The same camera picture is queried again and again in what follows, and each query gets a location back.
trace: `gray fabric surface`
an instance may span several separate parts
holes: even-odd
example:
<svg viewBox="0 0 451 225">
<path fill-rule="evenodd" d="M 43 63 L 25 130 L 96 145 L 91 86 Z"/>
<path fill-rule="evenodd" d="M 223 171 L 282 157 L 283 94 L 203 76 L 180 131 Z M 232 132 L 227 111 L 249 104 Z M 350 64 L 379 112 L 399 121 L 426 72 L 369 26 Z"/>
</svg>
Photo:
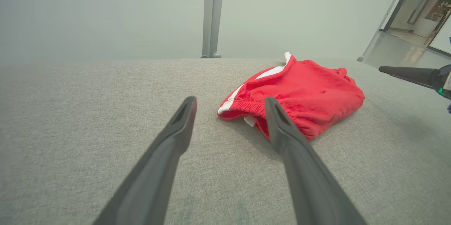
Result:
<svg viewBox="0 0 451 225">
<path fill-rule="evenodd" d="M 451 220 L 449 101 L 356 61 L 361 109 L 313 142 L 370 224 Z M 168 224 L 294 223 L 282 160 L 222 100 L 272 60 L 198 59 L 0 69 L 1 224 L 92 222 L 186 96 L 198 98 Z"/>
</svg>

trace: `red garment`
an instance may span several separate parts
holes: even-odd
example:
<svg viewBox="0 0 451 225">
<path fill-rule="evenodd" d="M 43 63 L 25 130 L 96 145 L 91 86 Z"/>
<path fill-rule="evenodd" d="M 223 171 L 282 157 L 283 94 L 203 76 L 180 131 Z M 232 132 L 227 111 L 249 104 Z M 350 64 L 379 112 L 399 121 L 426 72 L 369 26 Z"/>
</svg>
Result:
<svg viewBox="0 0 451 225">
<path fill-rule="evenodd" d="M 329 69 L 311 60 L 297 61 L 285 53 L 287 64 L 261 71 L 221 104 L 224 120 L 244 117 L 269 139 L 265 98 L 274 97 L 298 129 L 311 141 L 332 124 L 360 108 L 365 99 L 345 68 Z"/>
</svg>

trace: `floor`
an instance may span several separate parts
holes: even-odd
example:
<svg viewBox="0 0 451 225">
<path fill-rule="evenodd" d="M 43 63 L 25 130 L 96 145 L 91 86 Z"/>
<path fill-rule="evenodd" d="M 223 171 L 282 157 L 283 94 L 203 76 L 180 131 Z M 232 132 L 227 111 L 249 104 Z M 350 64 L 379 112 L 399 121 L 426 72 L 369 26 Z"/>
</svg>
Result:
<svg viewBox="0 0 451 225">
<path fill-rule="evenodd" d="M 451 57 L 378 31 L 365 51 L 362 62 L 375 68 L 404 66 L 438 69 L 451 65 Z"/>
<path fill-rule="evenodd" d="M 387 33 L 390 35 L 399 37 L 400 39 L 402 39 L 404 41 L 418 45 L 420 47 L 423 47 L 423 48 L 427 47 L 426 42 L 427 42 L 428 37 L 422 37 L 422 36 L 413 34 L 412 32 L 393 30 L 393 29 L 388 29 Z"/>
</svg>

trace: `white partition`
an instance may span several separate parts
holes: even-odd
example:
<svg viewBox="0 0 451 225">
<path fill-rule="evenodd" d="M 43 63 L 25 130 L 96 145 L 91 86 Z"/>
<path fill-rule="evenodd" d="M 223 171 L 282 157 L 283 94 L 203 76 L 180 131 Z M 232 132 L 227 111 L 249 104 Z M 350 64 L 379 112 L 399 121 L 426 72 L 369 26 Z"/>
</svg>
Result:
<svg viewBox="0 0 451 225">
<path fill-rule="evenodd" d="M 0 0 L 0 64 L 202 56 L 204 0 Z"/>
<path fill-rule="evenodd" d="M 451 20 L 448 19 L 431 42 L 430 47 L 451 54 Z"/>
<path fill-rule="evenodd" d="M 362 56 L 393 0 L 223 0 L 223 58 Z"/>
</svg>

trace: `white plant pot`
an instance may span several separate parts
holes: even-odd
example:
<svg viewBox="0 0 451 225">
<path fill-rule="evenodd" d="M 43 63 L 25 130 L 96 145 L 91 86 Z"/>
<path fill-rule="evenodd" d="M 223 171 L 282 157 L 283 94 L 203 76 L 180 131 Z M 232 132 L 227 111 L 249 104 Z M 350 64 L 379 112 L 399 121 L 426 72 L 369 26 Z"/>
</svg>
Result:
<svg viewBox="0 0 451 225">
<path fill-rule="evenodd" d="M 414 34 L 422 37 L 428 37 L 432 34 L 437 25 L 438 25 L 437 21 L 424 18 L 418 19 L 418 22 L 415 25 Z"/>
</svg>

